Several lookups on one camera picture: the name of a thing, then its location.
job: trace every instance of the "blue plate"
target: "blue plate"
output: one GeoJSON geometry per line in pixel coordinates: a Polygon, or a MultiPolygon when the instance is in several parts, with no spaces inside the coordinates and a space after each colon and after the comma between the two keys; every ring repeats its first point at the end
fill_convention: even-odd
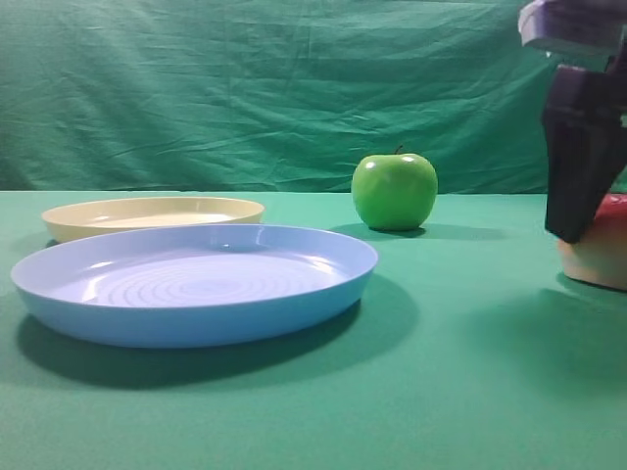
{"type": "Polygon", "coordinates": [[[154,228],[69,242],[21,260],[30,313],[79,339],[192,348],[270,338],[357,302],[377,264],[367,243],[259,224],[154,228]]]}

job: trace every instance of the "green apple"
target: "green apple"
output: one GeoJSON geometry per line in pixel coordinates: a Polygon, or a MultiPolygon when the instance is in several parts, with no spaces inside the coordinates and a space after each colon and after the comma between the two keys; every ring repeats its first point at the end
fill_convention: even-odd
{"type": "Polygon", "coordinates": [[[355,169],[351,191],[358,215],[374,230],[413,230],[438,194],[435,168],[417,154],[371,155],[355,169]]]}

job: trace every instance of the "cream plate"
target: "cream plate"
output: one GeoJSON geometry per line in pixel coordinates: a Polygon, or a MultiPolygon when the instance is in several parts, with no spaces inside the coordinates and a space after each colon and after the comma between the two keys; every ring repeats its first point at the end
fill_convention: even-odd
{"type": "Polygon", "coordinates": [[[137,228],[205,223],[260,223],[265,207],[253,201],[210,197],[131,198],[72,204],[42,218],[60,243],[137,228]]]}

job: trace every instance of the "green tablecloth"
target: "green tablecloth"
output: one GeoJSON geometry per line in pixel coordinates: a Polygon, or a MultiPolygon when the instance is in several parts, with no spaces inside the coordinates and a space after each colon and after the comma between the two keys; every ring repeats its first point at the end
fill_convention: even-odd
{"type": "Polygon", "coordinates": [[[0,468],[626,468],[626,298],[560,276],[543,197],[441,196],[405,238],[347,194],[237,196],[370,242],[359,311],[215,350],[65,338],[9,270],[48,242],[41,211],[112,194],[0,193],[0,468]]]}

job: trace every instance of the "plastic plate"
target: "plastic plate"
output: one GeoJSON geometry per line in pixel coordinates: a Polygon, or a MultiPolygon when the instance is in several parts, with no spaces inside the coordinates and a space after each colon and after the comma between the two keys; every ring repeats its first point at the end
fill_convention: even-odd
{"type": "Polygon", "coordinates": [[[121,232],[206,223],[259,223],[265,207],[254,201],[210,197],[130,198],[72,204],[42,218],[58,242],[121,232]]]}
{"type": "Polygon", "coordinates": [[[192,348],[260,340],[356,303],[377,252],[310,228],[209,224],[57,245],[12,270],[29,312],[86,341],[192,348]]]}

